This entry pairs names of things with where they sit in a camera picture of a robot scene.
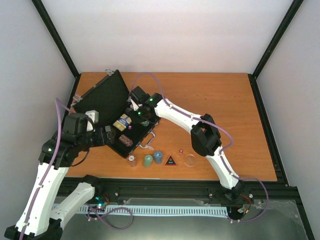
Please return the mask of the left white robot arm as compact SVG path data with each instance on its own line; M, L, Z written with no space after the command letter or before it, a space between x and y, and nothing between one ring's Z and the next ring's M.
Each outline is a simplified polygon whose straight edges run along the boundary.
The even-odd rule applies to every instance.
M86 126L66 131L59 127L56 135L42 147L36 180L27 205L18 222L5 230L5 238L59 240L64 227L77 210L90 200L101 200L105 193L98 177L86 175L75 190L53 209L64 177L80 152L109 145L114 139L115 131L110 126L91 131Z

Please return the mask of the blue yellow card deck box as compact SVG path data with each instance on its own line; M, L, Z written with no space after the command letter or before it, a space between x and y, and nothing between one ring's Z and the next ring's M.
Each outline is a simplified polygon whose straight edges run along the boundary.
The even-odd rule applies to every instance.
M113 123L113 126L119 131L123 132L131 123L131 118L124 113Z

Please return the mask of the dark blue poker chip stack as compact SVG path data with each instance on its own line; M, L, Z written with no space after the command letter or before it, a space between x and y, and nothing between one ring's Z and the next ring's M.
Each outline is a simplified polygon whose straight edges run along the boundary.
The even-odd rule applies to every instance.
M125 113L126 113L127 115L129 115L129 114L131 113L131 111L132 111L131 108L126 108L126 109L125 109Z

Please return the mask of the black poker set case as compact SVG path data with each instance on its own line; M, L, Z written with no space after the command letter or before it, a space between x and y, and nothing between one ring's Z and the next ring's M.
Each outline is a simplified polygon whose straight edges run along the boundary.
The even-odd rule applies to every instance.
M99 113L98 123L95 124L96 128L111 126L112 132L115 133L115 141L114 144L108 144L108 146L123 158L127 158L160 121L160 117L156 116L156 122L150 122L148 126L143 126L140 122L134 122L134 110L130 107L131 103L128 101L129 94L130 92L121 73L119 70L115 70L72 104L72 107L78 113L84 114L91 110ZM113 123L122 114L126 114L126 108L132 109L128 115L132 120L130 124L132 129L127 127L124 131L120 131L113 126ZM120 142L119 137L121 135L130 138L133 145L127 147Z

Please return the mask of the clear round dealer button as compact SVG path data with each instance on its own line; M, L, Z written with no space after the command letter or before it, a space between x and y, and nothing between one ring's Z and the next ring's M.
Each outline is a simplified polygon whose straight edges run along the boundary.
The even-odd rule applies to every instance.
M187 154L184 157L184 163L188 167L193 167L197 163L197 159L193 154Z

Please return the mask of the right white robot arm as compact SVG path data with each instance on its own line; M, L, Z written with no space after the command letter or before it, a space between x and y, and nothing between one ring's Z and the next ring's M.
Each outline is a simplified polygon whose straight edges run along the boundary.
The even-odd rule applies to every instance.
M159 117L166 119L190 134L191 146L205 157L216 172L227 201L234 203L242 194L243 182L229 163L221 142L220 131L209 114L198 115L169 101L159 93L150 96L145 92L129 94L133 116L139 120Z

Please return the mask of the dark green poker chip stack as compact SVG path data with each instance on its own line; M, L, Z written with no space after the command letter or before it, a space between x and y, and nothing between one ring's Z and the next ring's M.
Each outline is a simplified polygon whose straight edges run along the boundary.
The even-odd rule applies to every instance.
M150 121L149 120L145 120L145 121L142 121L140 124L142 126L144 126L144 127L147 127L150 124Z

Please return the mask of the black triangular dealer badge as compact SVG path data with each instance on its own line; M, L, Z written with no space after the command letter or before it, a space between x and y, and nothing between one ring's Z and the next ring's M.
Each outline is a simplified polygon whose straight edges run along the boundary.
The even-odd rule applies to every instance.
M165 166L178 166L177 162L174 160L173 156L170 154L164 163Z

